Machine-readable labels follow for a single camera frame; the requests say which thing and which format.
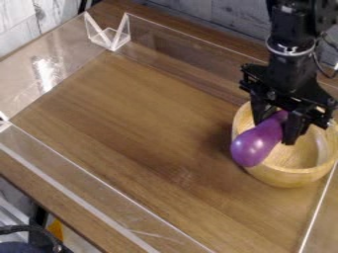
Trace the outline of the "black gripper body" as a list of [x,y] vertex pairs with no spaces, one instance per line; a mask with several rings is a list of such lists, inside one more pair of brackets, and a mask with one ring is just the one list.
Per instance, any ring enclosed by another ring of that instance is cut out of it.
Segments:
[[287,113],[302,111],[310,119],[310,126],[327,129],[338,100],[321,87],[317,74],[317,48],[302,51],[297,47],[271,49],[269,64],[246,63],[240,70],[240,89],[250,98],[259,97]]

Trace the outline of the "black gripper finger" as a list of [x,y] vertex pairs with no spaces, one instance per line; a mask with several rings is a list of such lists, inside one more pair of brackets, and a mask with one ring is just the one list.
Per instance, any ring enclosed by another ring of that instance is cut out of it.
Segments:
[[297,139],[306,134],[309,126],[310,126],[310,119],[305,112],[302,111],[289,112],[282,127],[282,143],[285,145],[294,145]]
[[254,123],[258,125],[273,115],[273,113],[278,110],[278,107],[274,106],[265,99],[259,97],[252,97],[251,109],[252,109]]

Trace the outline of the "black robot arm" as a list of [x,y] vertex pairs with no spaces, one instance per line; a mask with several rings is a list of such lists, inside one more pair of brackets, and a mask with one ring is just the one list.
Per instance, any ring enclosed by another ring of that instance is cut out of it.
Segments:
[[310,126],[329,127],[338,100],[322,89],[317,75],[319,42],[338,24],[338,0],[266,0],[271,33],[270,61],[242,66],[240,88],[250,93],[254,122],[287,111],[282,143],[293,145]]

